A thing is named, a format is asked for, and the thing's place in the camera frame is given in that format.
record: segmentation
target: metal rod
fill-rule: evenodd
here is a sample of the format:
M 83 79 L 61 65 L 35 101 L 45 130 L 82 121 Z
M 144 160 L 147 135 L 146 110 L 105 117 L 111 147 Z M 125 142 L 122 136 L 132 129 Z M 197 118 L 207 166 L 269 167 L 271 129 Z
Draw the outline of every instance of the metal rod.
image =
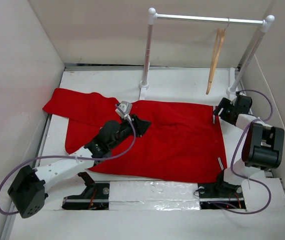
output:
M 147 34 L 147 44 L 146 44 L 146 51 L 144 55 L 144 64 L 143 64 L 143 73 L 142 73 L 142 81 L 141 86 L 147 87 L 147 76 L 149 70 L 149 59 L 150 59 L 150 52 L 151 52 L 151 44 L 152 44 L 152 33 L 153 33 L 153 25 L 148 25 L 148 34 Z
M 234 19 L 234 18 L 221 18 L 221 17 L 205 17 L 205 16 L 181 16 L 181 15 L 167 15 L 156 14 L 157 19 L 168 20 L 184 20 L 194 22 L 209 22 L 209 23 L 221 23 L 221 24 L 240 24 L 240 25 L 253 25 L 262 26 L 263 20 L 247 20 L 247 19 Z
M 239 198 L 236 198 L 236 197 L 231 197 L 231 198 L 227 198 L 227 197 L 224 197 L 224 198 L 220 198 L 220 197 L 202 198 L 202 196 L 200 195 L 199 202 L 208 202 L 208 201 L 229 202 L 229 201 L 238 201 L 238 199 L 239 199 L 239 201 L 245 200 L 243 197 L 239 197 Z
M 258 49 L 259 45 L 261 44 L 261 42 L 262 42 L 262 40 L 264 38 L 264 35 L 265 35 L 265 32 L 261 31 L 259 37 L 256 39 L 256 42 L 255 42 L 254 46 L 252 47 L 250 53 L 246 57 L 245 62 L 241 66 L 241 69 L 240 69 L 240 71 L 239 71 L 239 73 L 238 73 L 234 83 L 232 84 L 232 86 L 230 88 L 230 91 L 232 91 L 232 92 L 236 91 L 237 85 L 241 81 L 244 73 L 246 72 L 246 70 L 247 70 L 247 68 L 248 68 L 248 66 L 249 66 L 253 56 L 255 55 L 256 50 Z

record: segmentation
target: hanger hook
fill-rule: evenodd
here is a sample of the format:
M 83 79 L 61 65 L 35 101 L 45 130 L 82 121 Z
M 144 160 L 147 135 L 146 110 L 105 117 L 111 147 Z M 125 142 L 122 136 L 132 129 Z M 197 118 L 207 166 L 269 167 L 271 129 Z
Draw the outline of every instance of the hanger hook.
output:
M 231 19 L 230 19 L 229 17 L 227 17 L 227 18 L 228 18 L 228 24 L 227 24 L 227 26 L 224 28 L 223 31 L 226 31 L 226 29 L 229 27 L 229 23 L 230 23 L 230 21 L 231 21 Z

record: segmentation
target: white plastic base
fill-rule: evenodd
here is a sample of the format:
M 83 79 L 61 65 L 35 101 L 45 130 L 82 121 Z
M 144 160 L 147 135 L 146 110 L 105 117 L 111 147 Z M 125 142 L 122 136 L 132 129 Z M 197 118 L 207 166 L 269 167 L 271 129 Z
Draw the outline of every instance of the white plastic base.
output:
M 140 87 L 140 94 L 139 100 L 145 100 L 147 89 L 149 88 L 149 83 L 147 82 L 146 85 L 142 85 L 143 81 L 139 83 Z
M 236 173 L 243 175 L 245 177 L 250 177 L 251 175 L 260 172 L 261 170 L 257 167 L 247 167 L 243 160 L 239 159 L 234 165 L 233 169 Z M 223 172 L 223 181 L 231 185 L 241 185 L 244 179 L 242 177 L 236 176 L 232 173 L 231 168 L 227 168 Z
M 174 181 L 111 181 L 109 210 L 200 210 L 196 183 Z
M 230 87 L 227 88 L 226 94 L 228 95 L 228 97 L 235 96 L 236 95 L 236 90 L 232 90 L 232 87 L 230 86 Z
M 70 156 L 75 156 L 75 159 L 62 158 L 54 163 L 35 168 L 35 174 L 39 180 L 45 181 L 44 188 L 46 193 L 60 181 L 71 178 L 78 173 L 83 172 L 85 169 L 91 168 L 94 165 L 93 160 L 76 159 L 76 156 L 85 158 L 92 157 L 92 153 L 84 147 L 81 147 L 73 154 L 70 154 Z
M 247 127 L 247 125 L 249 123 L 251 123 L 253 120 L 257 119 L 257 117 L 252 116 L 252 115 L 248 115 L 248 114 L 239 114 L 238 118 L 237 118 L 237 122 L 236 122 L 236 127 L 245 130 L 245 128 Z M 257 120 L 256 123 L 261 124 L 263 126 L 269 127 L 271 128 L 272 126 L 264 123 L 262 120 Z

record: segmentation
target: red wire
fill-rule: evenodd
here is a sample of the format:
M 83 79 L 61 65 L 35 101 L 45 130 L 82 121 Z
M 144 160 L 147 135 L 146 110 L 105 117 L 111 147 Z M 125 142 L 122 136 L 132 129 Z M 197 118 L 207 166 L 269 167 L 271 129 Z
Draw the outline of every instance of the red wire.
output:
M 235 195 L 236 198 L 238 199 L 239 208 L 241 209 L 241 208 L 242 208 L 242 205 L 241 205 L 241 201 L 239 200 L 239 196 L 238 196 L 237 193 L 234 193 L 234 195 Z
M 89 208 L 88 209 L 91 209 L 91 207 L 94 205 L 93 204 L 93 200 L 95 198 L 96 192 L 97 192 L 97 189 L 95 189 L 94 192 L 93 192 L 93 195 L 92 195 L 92 197 L 90 199 L 90 204 L 89 204 Z

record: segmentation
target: screw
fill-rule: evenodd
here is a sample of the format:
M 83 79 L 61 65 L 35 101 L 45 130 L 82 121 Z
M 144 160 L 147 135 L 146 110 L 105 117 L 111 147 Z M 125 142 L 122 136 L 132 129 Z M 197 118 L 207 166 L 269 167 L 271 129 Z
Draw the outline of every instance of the screw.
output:
M 198 192 L 199 192 L 199 194 L 204 194 L 205 188 L 203 186 L 198 187 Z
M 238 194 L 241 194 L 241 193 L 243 192 L 242 187 L 241 187 L 241 186 L 238 187 L 237 190 L 236 190 L 236 192 L 237 192 Z
M 109 188 L 108 187 L 104 187 L 102 189 L 102 193 L 105 194 L 105 195 L 109 194 Z

